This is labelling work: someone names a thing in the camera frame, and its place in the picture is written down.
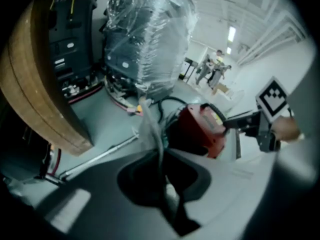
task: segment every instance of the metal rod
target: metal rod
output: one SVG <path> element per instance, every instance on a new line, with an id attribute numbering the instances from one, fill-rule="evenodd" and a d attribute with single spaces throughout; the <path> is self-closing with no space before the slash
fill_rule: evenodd
<path id="1" fill-rule="evenodd" d="M 62 181 L 61 179 L 56 178 L 56 177 L 54 177 L 54 176 L 52 176 L 52 175 L 50 175 L 50 174 L 46 174 L 46 175 L 44 176 L 44 179 L 45 179 L 46 181 L 54 184 L 54 185 L 57 185 L 57 186 L 60 186 L 60 185 L 65 184 L 64 181 Z"/>
<path id="2" fill-rule="evenodd" d="M 77 165 L 76 167 L 73 167 L 72 169 L 69 169 L 69 170 L 66 170 L 66 171 L 62 172 L 62 173 L 59 175 L 58 178 L 59 178 L 60 180 L 64 180 L 66 177 L 70 176 L 71 174 L 73 174 L 73 173 L 75 173 L 75 172 L 77 172 L 77 171 L 79 171 L 79 170 L 82 170 L 82 169 L 84 169 L 84 168 L 89 167 L 89 166 L 90 166 L 91 164 L 93 164 L 95 161 L 97 161 L 97 160 L 99 160 L 99 159 L 101 159 L 101 158 L 104 158 L 105 156 L 110 155 L 110 154 L 116 152 L 117 150 L 123 148 L 124 146 L 132 143 L 133 141 L 137 140 L 138 137 L 139 137 L 138 134 L 137 134 L 137 135 L 134 135 L 134 136 L 126 139 L 125 141 L 119 143 L 118 145 L 112 146 L 112 147 L 109 148 L 106 152 L 103 152 L 102 154 L 100 154 L 100 155 L 98 155 L 98 156 L 96 156 L 96 157 L 94 157 L 94 158 L 92 158 L 92 159 L 90 159 L 90 160 L 88 160 L 88 161 L 86 161 L 86 162 L 83 162 L 83 163 Z"/>

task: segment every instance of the white label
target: white label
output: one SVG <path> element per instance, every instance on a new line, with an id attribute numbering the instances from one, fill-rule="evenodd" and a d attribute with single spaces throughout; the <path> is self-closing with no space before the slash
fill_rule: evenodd
<path id="1" fill-rule="evenodd" d="M 64 67 L 65 65 L 66 65 L 66 63 L 60 63 L 58 65 L 55 65 L 54 68 L 55 69 L 60 69 L 60 68 Z"/>
<path id="2" fill-rule="evenodd" d="M 58 59 L 54 62 L 54 64 L 59 64 L 59 63 L 62 63 L 62 62 L 65 62 L 65 59 L 62 58 L 62 59 Z"/>
<path id="3" fill-rule="evenodd" d="M 262 107 L 262 110 L 269 122 L 272 123 L 279 117 L 284 110 L 287 110 L 288 93 L 283 85 L 274 76 L 264 86 L 264 88 L 255 97 L 257 103 Z"/>
<path id="4" fill-rule="evenodd" d="M 222 122 L 221 118 L 217 115 L 217 113 L 212 112 L 211 115 L 215 119 L 215 121 L 218 124 L 218 126 L 222 126 L 223 125 L 223 122 Z"/>

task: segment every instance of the red device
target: red device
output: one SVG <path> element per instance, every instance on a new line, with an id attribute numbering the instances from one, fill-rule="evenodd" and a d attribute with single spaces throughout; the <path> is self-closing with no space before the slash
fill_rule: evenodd
<path id="1" fill-rule="evenodd" d="M 208 152 L 209 158 L 216 158 L 225 147 L 226 128 L 217 123 L 214 115 L 209 104 L 187 105 L 171 129 L 170 146 L 198 155 Z"/>

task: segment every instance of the plastic-wrapped machine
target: plastic-wrapped machine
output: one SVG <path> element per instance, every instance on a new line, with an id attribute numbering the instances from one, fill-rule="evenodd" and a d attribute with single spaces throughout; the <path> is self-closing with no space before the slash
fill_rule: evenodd
<path id="1" fill-rule="evenodd" d="M 110 0 L 106 11 L 111 78 L 154 101 L 170 94 L 198 19 L 192 0 Z"/>

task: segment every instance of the wooden panel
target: wooden panel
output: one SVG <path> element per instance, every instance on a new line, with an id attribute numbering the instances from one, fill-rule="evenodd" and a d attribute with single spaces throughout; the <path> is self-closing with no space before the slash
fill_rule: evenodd
<path id="1" fill-rule="evenodd" d="M 213 90 L 212 94 L 215 95 L 218 89 L 220 89 L 220 90 L 223 91 L 224 93 L 226 93 L 227 91 L 229 91 L 229 88 L 228 88 L 228 87 L 226 87 L 224 84 L 218 82 L 218 84 L 216 85 L 216 88 Z"/>
<path id="2" fill-rule="evenodd" d="M 49 7 L 50 0 L 35 0 L 16 23 L 1 55 L 0 88 L 34 131 L 57 147 L 80 155 L 92 144 L 60 92 L 50 63 Z"/>

